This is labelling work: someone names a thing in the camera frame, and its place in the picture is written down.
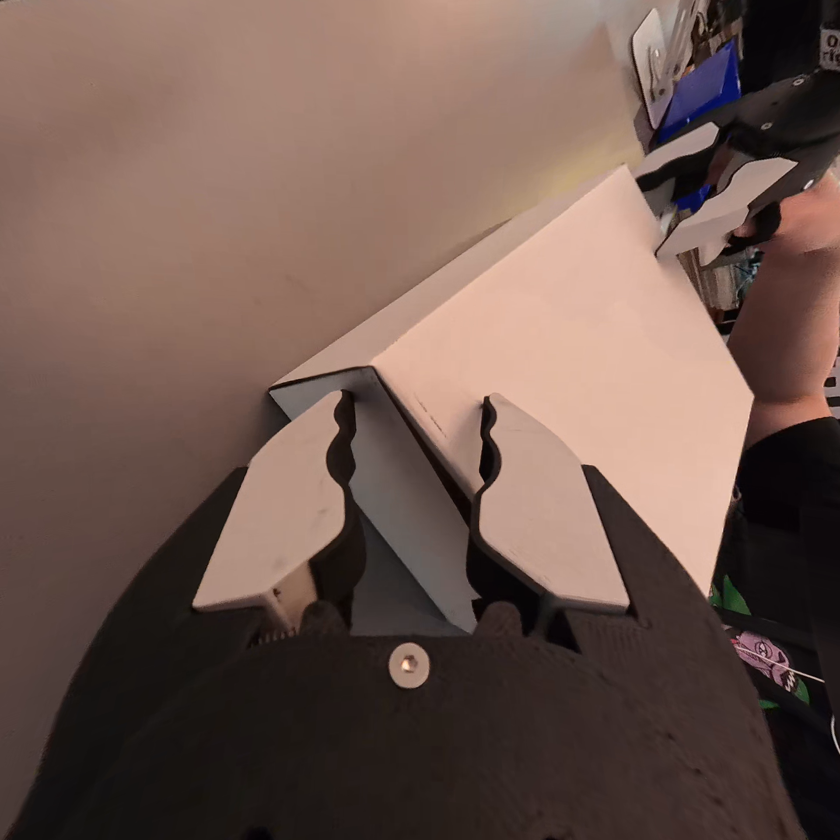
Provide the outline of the white cardboard box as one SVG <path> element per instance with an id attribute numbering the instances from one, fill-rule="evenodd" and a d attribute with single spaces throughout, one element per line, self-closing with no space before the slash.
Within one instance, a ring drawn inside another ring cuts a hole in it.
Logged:
<path id="1" fill-rule="evenodd" d="M 703 593 L 752 394 L 625 167 L 532 208 L 283 376 L 295 419 L 353 393 L 353 497 L 439 611 L 470 632 L 468 528 L 438 483 L 481 486 L 499 393 L 594 466 Z"/>

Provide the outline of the white rounded board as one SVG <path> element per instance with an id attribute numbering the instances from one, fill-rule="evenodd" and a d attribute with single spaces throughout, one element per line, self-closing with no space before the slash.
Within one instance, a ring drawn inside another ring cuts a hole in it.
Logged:
<path id="1" fill-rule="evenodd" d="M 659 11 L 654 7 L 633 33 L 633 65 L 642 91 L 647 120 L 657 131 L 674 97 L 676 83 L 690 61 L 691 33 L 700 5 L 681 1 L 669 37 L 665 36 Z"/>

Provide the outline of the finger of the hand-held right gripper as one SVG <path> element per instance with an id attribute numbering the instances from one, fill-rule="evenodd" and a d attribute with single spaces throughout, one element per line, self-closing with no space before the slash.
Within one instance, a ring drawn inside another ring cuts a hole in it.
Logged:
<path id="1" fill-rule="evenodd" d="M 743 163 L 720 193 L 665 237 L 655 252 L 657 259 L 674 259 L 696 249 L 700 265 L 709 265 L 726 247 L 729 235 L 746 222 L 750 205 L 795 167 L 795 161 L 785 158 Z"/>
<path id="2" fill-rule="evenodd" d="M 652 192 L 672 179 L 700 178 L 703 185 L 718 147 L 720 128 L 705 122 L 650 151 L 634 170 L 642 193 Z"/>

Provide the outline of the person's right forearm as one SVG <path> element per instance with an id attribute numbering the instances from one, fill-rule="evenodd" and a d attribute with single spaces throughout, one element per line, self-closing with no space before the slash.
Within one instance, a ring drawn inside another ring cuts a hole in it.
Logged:
<path id="1" fill-rule="evenodd" d="M 769 249 L 728 342 L 752 393 L 744 447 L 832 417 L 824 382 L 839 330 L 838 246 Z"/>

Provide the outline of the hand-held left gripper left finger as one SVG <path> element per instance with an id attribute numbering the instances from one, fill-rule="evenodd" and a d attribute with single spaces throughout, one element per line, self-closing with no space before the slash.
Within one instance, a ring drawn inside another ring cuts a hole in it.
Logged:
<path id="1" fill-rule="evenodd" d="M 269 625 L 298 632 L 315 602 L 352 625 L 366 566 L 355 471 L 354 398 L 325 395 L 250 461 L 192 601 L 201 613 L 262 609 Z"/>

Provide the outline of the person's right hand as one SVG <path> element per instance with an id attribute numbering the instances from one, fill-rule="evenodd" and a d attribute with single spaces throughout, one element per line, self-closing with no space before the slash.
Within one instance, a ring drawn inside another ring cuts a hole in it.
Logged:
<path id="1" fill-rule="evenodd" d="M 798 257 L 839 248 L 839 184 L 829 171 L 802 193 L 780 205 L 781 221 L 770 240 L 759 246 L 766 256 Z"/>

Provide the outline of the blue box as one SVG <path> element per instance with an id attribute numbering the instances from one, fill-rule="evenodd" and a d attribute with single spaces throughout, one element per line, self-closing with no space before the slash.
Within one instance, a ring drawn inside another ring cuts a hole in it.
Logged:
<path id="1" fill-rule="evenodd" d="M 725 106 L 741 96 L 739 44 L 732 39 L 713 56 L 679 79 L 656 144 L 664 144 L 703 114 Z"/>

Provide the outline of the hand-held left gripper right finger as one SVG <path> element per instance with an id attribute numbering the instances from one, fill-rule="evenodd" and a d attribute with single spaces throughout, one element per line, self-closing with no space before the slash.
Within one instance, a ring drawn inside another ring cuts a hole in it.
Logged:
<path id="1" fill-rule="evenodd" d="M 479 436 L 467 548 L 476 620 L 505 602 L 526 635 L 551 637 L 566 610 L 626 615 L 629 594 L 577 455 L 500 393 L 484 399 Z"/>

